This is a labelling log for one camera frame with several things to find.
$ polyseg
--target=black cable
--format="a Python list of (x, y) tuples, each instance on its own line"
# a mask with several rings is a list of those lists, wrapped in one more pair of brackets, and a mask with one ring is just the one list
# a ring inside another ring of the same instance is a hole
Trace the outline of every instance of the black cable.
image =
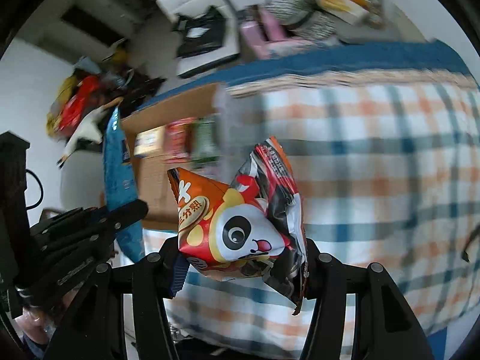
[(37, 181), (38, 186), (40, 187), (40, 199), (35, 204), (32, 204), (31, 206), (27, 206), (26, 208), (27, 210), (31, 210), (32, 208), (38, 207), (40, 203), (43, 201), (43, 186), (42, 186), (42, 183), (40, 182), (40, 179), (35, 173), (33, 173), (30, 169), (27, 169), (26, 172), (33, 176), (33, 178)]

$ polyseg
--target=striped cloth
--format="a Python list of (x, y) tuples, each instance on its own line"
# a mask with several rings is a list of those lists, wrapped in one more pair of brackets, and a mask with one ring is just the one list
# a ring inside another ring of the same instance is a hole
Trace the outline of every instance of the striped cloth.
[[(157, 231), (157, 230), (144, 230), (145, 248), (146, 253), (152, 253), (158, 251), (165, 239), (176, 236), (172, 231)], [(129, 265), (131, 261), (120, 252), (121, 265)], [(133, 312), (131, 310), (131, 300), (126, 303), (127, 309), (126, 315), (130, 314), (130, 323), (126, 321), (125, 328), (128, 330), (128, 334), (135, 337), (135, 331), (133, 329)], [(474, 336), (468, 337), (470, 330), (474, 327), (475, 322), (480, 314), (480, 304), (466, 312), (462, 317), (449, 323), (449, 325), (442, 330), (428, 336), (428, 341), (433, 352), (435, 360), (449, 360), (453, 355), (456, 359), (462, 359), (461, 353), (465, 353), (464, 349), (471, 344), (472, 340), (475, 340), (475, 332), (478, 334), (480, 326), (471, 332)]]
[[(480, 296), (479, 243), (468, 250), (470, 263), (460, 258), (480, 221), (477, 84), (442, 70), (326, 72), (305, 80), (283, 76), (227, 89), (224, 111), (236, 117), (226, 136), (230, 170), (275, 135), (304, 199), (307, 237), (343, 263), (382, 263), (425, 332), (442, 329)], [(345, 359), (354, 306), (349, 296)], [(193, 270), (166, 302), (171, 323), (191, 335), (278, 359), (300, 356), (313, 307), (307, 301), (292, 316), (293, 304), (261, 279), (216, 282)]]

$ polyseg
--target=snack bag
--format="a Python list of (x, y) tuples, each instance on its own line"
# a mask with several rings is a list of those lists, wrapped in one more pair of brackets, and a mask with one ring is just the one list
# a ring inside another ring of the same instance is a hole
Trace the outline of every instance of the snack bag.
[(216, 280), (261, 276), (297, 304), (297, 314), (307, 272), (302, 203), (277, 140), (256, 145), (230, 186), (181, 168), (168, 172), (179, 208), (178, 249), (190, 264)]
[[(134, 170), (125, 133), (119, 125), (120, 111), (115, 108), (106, 127), (103, 142), (105, 200), (109, 211), (138, 199)], [(145, 257), (143, 229), (140, 221), (116, 234), (121, 251), (134, 263)]]
[(167, 171), (178, 204), (178, 232), (191, 230), (229, 189), (215, 181), (183, 168)]
[(166, 126), (165, 162), (188, 162), (191, 151), (191, 125), (194, 117), (186, 117)]

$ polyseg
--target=clutter pile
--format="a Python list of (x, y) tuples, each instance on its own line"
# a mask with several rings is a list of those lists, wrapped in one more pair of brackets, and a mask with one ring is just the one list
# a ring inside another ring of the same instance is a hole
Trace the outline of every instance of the clutter pile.
[(46, 117), (46, 132), (67, 145), (60, 166), (79, 147), (100, 144), (114, 107), (120, 102), (123, 115), (129, 115), (143, 101), (155, 95), (165, 80), (150, 79), (126, 64), (126, 52), (117, 46), (104, 63), (82, 57), (73, 73), (58, 89), (57, 98)]
[(178, 32), (182, 37), (177, 57), (198, 56), (223, 46), (226, 19), (216, 7), (210, 6), (199, 17), (179, 14), (172, 31)]
[(185, 164), (199, 175), (220, 178), (218, 115), (187, 117), (137, 135), (134, 155)]
[[(354, 27), (383, 27), (378, 0), (265, 0), (238, 13), (240, 29), (259, 59), (274, 59), (348, 42)], [(338, 20), (350, 25), (338, 25)]]

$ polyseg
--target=cardboard box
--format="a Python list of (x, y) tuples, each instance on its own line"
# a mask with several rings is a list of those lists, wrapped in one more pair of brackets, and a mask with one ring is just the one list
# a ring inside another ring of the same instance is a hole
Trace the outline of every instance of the cardboard box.
[(190, 89), (151, 105), (121, 120), (127, 138), (131, 163), (138, 188), (138, 197), (148, 204), (143, 228), (177, 230), (177, 203), (170, 188), (167, 170), (188, 168), (187, 163), (164, 163), (162, 156), (135, 157), (135, 139), (138, 134), (185, 117), (205, 117), (215, 112), (213, 107), (217, 84)]

